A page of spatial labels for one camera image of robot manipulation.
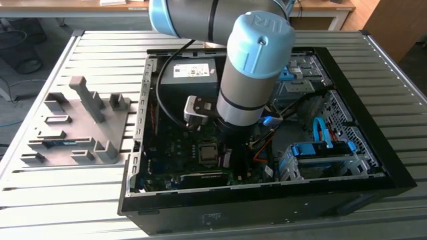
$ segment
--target case label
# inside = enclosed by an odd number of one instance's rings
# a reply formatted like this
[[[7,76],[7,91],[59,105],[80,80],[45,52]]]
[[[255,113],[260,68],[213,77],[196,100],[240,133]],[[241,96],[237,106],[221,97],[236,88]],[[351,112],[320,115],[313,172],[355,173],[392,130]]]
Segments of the case label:
[[[173,78],[208,77],[209,64],[176,64],[173,66]]]
[[[201,225],[212,225],[221,218],[221,213],[208,213],[201,215]]]
[[[265,173],[268,174],[269,177],[273,177],[273,170],[269,168],[269,166],[265,165],[264,171],[265,171]]]

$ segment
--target light blue joint cap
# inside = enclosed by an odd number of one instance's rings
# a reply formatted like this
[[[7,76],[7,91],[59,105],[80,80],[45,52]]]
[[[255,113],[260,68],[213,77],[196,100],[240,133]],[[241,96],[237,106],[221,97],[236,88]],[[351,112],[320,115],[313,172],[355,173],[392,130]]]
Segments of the light blue joint cap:
[[[245,76],[265,79],[277,75],[289,62],[295,31],[289,22],[265,11],[249,11],[233,23],[227,55]]]
[[[177,37],[169,16],[167,0],[151,0],[148,15],[152,28],[163,34]]]

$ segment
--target blue cable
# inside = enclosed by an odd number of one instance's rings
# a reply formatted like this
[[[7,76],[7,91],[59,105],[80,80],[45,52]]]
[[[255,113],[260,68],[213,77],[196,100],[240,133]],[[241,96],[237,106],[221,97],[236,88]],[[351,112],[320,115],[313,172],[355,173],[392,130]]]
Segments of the blue cable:
[[[325,141],[325,147],[328,149],[331,149],[331,148],[333,148],[333,145],[332,145],[332,141],[331,141],[329,130],[327,128],[325,121],[323,120],[321,117],[315,117],[313,121],[312,121],[313,140],[316,142],[320,141],[317,124],[320,125],[320,129],[321,129],[321,140]]]
[[[285,5],[285,14],[287,14],[288,18],[291,18],[291,13],[292,13],[295,2],[296,2],[296,0],[288,0],[287,5]]]
[[[12,125],[15,125],[15,124],[20,124],[21,122],[24,122],[24,120],[20,120],[20,121],[16,121],[16,122],[12,122],[12,123],[3,124],[3,125],[0,125],[0,128],[1,128],[1,127],[12,126]]]

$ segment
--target orange wire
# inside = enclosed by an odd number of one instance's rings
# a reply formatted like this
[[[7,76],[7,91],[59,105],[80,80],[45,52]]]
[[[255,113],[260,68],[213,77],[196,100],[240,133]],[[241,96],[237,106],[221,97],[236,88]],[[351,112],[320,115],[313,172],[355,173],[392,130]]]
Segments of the orange wire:
[[[264,150],[264,148],[265,148],[267,144],[271,142],[272,138],[273,138],[273,137],[271,137],[271,138],[264,142],[263,146],[260,147],[260,149],[259,149],[257,153],[255,154],[253,162],[263,162],[263,161],[265,161],[265,162],[267,162],[267,160],[264,160],[264,159],[259,159],[257,157],[259,157],[259,155],[260,155],[261,151]]]
[[[332,131],[331,124],[327,123],[325,126],[327,126],[327,129],[328,129],[328,134],[331,135],[332,141],[337,141],[339,138],[336,137],[335,132]]]

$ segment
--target power supply label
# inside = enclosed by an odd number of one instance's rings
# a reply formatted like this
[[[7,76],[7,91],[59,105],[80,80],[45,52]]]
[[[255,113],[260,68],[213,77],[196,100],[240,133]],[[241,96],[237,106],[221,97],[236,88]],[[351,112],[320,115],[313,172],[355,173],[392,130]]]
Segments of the power supply label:
[[[173,78],[208,77],[209,64],[176,64],[173,66]]]

